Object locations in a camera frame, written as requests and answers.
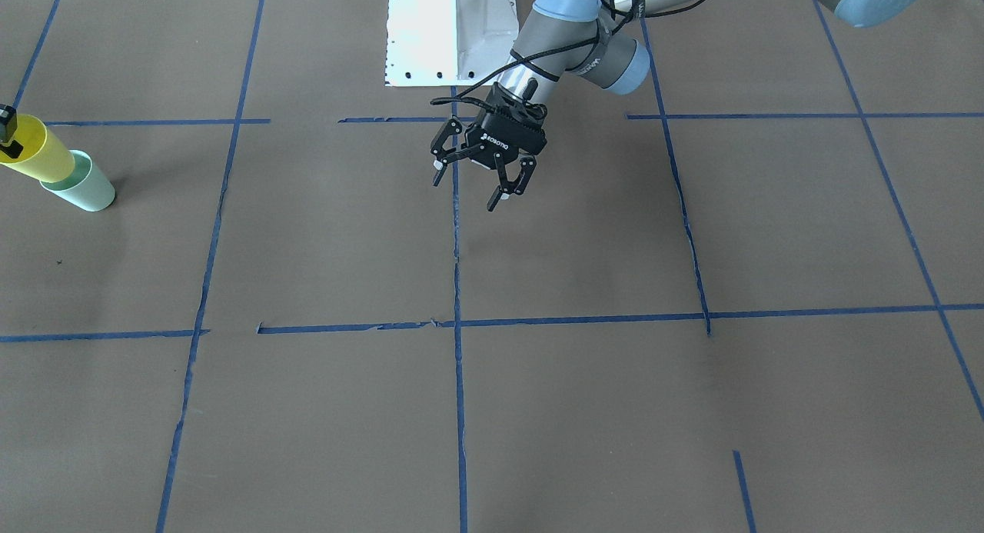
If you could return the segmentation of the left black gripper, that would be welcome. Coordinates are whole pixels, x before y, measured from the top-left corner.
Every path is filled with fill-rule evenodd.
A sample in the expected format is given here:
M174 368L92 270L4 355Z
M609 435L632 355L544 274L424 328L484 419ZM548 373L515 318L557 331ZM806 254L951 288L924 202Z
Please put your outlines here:
M523 195L537 168L537 158L546 147L544 122L547 108L543 103L524 101L495 83L486 96L477 120L465 130L463 148L448 144L453 137L464 133L464 124L457 117L446 120L430 143L430 154L434 158L432 185L437 187L447 169L467 157L465 150L476 148L472 161L487 169L494 168L499 185L487 203L487 211L492 213L498 203L513 195ZM507 164L519 158L519 175L515 179L507 177Z

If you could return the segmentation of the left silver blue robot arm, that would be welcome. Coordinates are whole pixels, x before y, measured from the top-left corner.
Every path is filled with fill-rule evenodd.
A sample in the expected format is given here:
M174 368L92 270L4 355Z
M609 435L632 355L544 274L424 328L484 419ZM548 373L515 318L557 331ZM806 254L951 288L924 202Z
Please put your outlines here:
M464 89L432 99L432 105L477 108L474 122L450 117L433 137L433 184L439 185L455 162L468 159L497 175L488 211L523 195L547 144L546 102L559 81L579 77L611 94L630 94L649 74L650 50L625 35L625 26L685 13L705 1L534 0L507 62L478 81L489 85L485 98Z

